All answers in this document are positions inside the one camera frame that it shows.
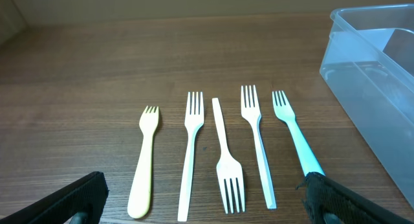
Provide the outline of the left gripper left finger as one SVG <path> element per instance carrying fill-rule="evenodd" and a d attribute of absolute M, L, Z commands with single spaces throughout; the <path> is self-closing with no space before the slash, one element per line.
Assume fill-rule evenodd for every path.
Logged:
<path fill-rule="evenodd" d="M 104 173 L 91 172 L 1 223 L 99 223 L 109 195 Z"/>

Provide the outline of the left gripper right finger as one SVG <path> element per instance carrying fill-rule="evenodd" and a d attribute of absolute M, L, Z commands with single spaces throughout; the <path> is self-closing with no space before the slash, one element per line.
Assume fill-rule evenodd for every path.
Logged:
<path fill-rule="evenodd" d="M 308 173 L 301 187 L 311 223 L 413 224 L 318 172 Z"/>

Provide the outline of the cream yellow plastic fork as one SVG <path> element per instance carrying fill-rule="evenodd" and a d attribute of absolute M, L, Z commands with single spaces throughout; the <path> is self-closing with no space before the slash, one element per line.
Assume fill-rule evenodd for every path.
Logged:
<path fill-rule="evenodd" d="M 158 106 L 146 106 L 139 121 L 143 141 L 127 204 L 127 213 L 134 219 L 145 216 L 150 206 L 153 139 L 158 120 Z"/>

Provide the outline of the light blue plastic fork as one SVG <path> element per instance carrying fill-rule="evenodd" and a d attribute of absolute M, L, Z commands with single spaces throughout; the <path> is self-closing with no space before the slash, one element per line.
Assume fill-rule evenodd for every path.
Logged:
<path fill-rule="evenodd" d="M 296 122 L 295 113 L 284 91 L 272 91 L 272 102 L 275 115 L 289 128 L 304 176 L 307 176 L 310 172 L 318 172 L 325 175 Z"/>

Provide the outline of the white upside-down plastic fork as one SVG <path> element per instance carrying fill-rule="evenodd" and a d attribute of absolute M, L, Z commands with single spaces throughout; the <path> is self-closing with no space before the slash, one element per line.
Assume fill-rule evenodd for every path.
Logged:
<path fill-rule="evenodd" d="M 217 136 L 221 147 L 221 156 L 216 166 L 219 189 L 223 200 L 225 214 L 234 213 L 233 199 L 237 212 L 245 212 L 245 189 L 241 164 L 230 154 L 223 114 L 218 98 L 212 99 L 213 115 L 217 129 Z"/>

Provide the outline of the white long plastic fork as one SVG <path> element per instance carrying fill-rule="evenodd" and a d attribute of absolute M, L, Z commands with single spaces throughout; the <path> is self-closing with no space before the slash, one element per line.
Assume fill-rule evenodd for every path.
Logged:
<path fill-rule="evenodd" d="M 261 186 L 269 210 L 277 209 L 274 187 L 260 133 L 261 110 L 255 85 L 241 86 L 241 116 L 251 125 Z"/>

